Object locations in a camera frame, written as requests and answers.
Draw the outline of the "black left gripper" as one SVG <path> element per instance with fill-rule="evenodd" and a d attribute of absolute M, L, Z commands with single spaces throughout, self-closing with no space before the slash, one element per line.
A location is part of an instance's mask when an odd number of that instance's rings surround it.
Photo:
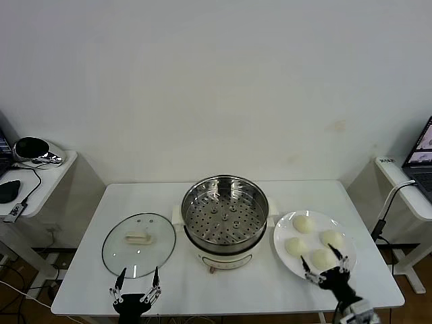
<path fill-rule="evenodd" d="M 161 294 L 159 280 L 159 268 L 156 267 L 153 275 L 152 286 L 145 294 L 122 294 L 127 268 L 124 267 L 117 276 L 113 287 L 109 288 L 109 293 L 114 299 L 113 308 L 119 315 L 119 324 L 139 324 L 141 316 L 151 309 Z"/>

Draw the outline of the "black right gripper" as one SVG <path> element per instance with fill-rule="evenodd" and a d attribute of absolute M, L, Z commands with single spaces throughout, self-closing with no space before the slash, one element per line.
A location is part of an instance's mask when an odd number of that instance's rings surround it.
<path fill-rule="evenodd" d="M 305 278 L 313 284 L 319 284 L 323 290 L 330 290 L 336 300 L 341 304 L 354 304 L 362 300 L 360 296 L 350 287 L 348 280 L 350 279 L 349 260 L 337 248 L 331 244 L 328 245 L 332 253 L 337 259 L 337 265 L 321 274 L 316 274 L 311 271 L 308 263 L 301 255 L 300 260 L 304 269 Z"/>

